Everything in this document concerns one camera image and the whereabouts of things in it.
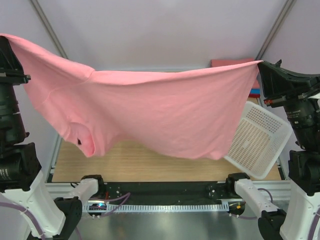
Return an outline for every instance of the white panel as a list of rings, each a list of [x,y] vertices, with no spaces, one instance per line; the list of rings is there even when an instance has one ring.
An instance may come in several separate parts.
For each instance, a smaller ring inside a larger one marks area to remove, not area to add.
[[[0,33],[28,39],[57,54],[46,31],[26,0],[0,0]],[[56,132],[34,110],[23,86],[16,87],[15,94],[19,101],[25,129],[30,132],[30,137],[27,138],[26,142],[35,142],[37,156],[42,164],[43,171],[46,171],[50,167]],[[20,216],[19,212],[11,209],[0,209],[1,240],[26,239],[24,237],[26,229],[27,222]]]
[[[282,59],[281,66],[294,72],[319,74],[319,10],[319,0],[297,1],[262,58],[271,63]],[[283,107],[268,107],[267,109],[284,120],[287,119]],[[292,134],[281,154],[281,160],[286,164],[286,161],[289,159],[290,150],[301,150],[295,144],[296,140],[296,137]]]
[[[285,0],[39,1],[70,59],[97,70],[256,57]]]

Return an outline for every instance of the pink cloth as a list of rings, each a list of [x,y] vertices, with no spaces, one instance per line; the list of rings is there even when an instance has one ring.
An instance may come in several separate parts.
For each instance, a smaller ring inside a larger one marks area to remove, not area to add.
[[[212,59],[211,60],[211,67],[222,67],[222,66],[228,66],[228,65],[235,65],[235,64],[243,64],[243,63],[248,63],[252,62],[254,59],[253,58],[245,58],[245,59],[239,59],[239,60],[234,60],[234,59]],[[253,89],[260,89],[260,85],[257,79],[255,79],[253,85]]]
[[[133,139],[168,156],[222,158],[261,62],[178,73],[95,71],[2,35],[31,75],[24,88],[33,106],[87,157]]]

